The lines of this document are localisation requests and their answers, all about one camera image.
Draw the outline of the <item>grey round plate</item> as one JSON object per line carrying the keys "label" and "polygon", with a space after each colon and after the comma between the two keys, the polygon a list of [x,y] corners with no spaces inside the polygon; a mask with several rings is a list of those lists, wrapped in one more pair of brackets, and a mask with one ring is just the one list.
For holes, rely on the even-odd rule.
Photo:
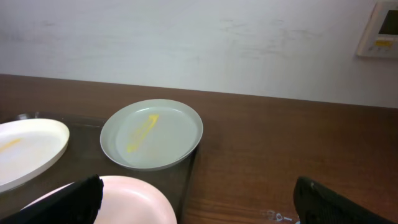
{"label": "grey round plate", "polygon": [[188,105],[152,99],[125,106],[103,125],[100,145],[116,164],[161,170],[187,158],[203,135],[203,121]]}

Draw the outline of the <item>white round plate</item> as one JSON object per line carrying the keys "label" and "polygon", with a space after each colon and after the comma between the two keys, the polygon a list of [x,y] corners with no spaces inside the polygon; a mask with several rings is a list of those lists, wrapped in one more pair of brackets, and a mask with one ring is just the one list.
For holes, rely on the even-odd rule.
{"label": "white round plate", "polygon": [[64,154],[69,128],[54,119],[24,119],[1,124],[1,192],[37,177]]}

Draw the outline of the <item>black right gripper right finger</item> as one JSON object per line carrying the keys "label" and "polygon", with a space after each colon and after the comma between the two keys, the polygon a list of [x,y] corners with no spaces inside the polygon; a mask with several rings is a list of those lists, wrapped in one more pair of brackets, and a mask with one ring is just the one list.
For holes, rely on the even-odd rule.
{"label": "black right gripper right finger", "polygon": [[297,179],[293,198],[301,223],[394,224],[309,177]]}

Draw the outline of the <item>pink round plate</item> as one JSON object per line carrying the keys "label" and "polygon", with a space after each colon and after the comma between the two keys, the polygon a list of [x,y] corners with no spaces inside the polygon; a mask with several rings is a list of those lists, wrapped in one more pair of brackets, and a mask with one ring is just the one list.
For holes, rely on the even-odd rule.
{"label": "pink round plate", "polygon": [[117,175],[101,180],[103,199],[94,224],[177,224],[171,203],[151,184]]}

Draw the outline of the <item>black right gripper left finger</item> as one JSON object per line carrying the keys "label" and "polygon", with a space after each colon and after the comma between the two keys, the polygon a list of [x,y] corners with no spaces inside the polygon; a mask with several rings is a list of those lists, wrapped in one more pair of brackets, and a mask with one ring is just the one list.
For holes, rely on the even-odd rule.
{"label": "black right gripper left finger", "polygon": [[101,208],[103,187],[98,175],[74,182],[3,218],[1,224],[93,224]]}

